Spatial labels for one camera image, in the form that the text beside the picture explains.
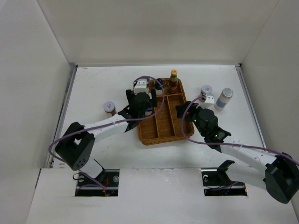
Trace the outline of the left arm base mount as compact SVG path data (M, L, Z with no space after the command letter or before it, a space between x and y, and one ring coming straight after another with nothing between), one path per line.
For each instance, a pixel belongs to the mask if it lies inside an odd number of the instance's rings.
M80 197L116 197L119 192L120 170L105 169L96 160L92 165L99 171L97 177L90 178L84 172L73 175L76 183L75 196Z

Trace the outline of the tall blue-label shaker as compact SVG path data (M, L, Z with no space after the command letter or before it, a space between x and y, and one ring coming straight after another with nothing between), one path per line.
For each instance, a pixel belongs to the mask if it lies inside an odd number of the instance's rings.
M227 106L231 98L233 97L234 92L230 88L224 88L216 100L216 103L214 104L214 107L218 111L223 111L224 108Z
M145 111L145 116L150 116L153 112L153 107L148 107Z

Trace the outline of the black-top salt grinder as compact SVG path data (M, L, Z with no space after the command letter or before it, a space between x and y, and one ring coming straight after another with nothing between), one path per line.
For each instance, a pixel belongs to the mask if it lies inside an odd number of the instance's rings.
M162 96L164 94L164 81L158 78L154 83L154 88L157 96Z

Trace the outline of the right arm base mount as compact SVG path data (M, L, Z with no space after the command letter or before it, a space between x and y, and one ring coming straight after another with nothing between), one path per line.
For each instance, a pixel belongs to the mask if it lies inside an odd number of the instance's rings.
M226 160L219 167L201 170L205 196L247 196L245 184L231 181L226 174L234 163L232 160Z

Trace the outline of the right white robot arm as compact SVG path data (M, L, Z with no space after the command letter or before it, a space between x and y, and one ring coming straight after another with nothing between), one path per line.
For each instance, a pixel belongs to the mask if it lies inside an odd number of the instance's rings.
M203 109L194 101L175 107L177 118L192 122L204 138L203 145L219 153L230 155L248 165L239 168L234 161L225 161L217 168L221 184L243 182L264 189L276 201L287 204L299 190L299 163L286 153L263 147L249 146L235 139L218 125L218 118L210 109Z

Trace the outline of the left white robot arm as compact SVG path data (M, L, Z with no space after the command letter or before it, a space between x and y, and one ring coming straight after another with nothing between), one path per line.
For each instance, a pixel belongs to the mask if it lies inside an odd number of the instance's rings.
M55 152L73 171L83 170L91 164L89 160L96 141L134 129L145 119L147 109L157 107L156 91L153 88L150 94L134 94L126 90L126 95L128 106L123 110L94 124L81 125L74 122L57 143Z

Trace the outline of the red sauce bottle yellow cap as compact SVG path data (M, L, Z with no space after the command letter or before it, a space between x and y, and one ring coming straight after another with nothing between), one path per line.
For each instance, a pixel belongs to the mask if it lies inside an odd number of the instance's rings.
M169 93L176 93L178 89L178 77L177 77L177 70L171 71L171 76L169 79Z

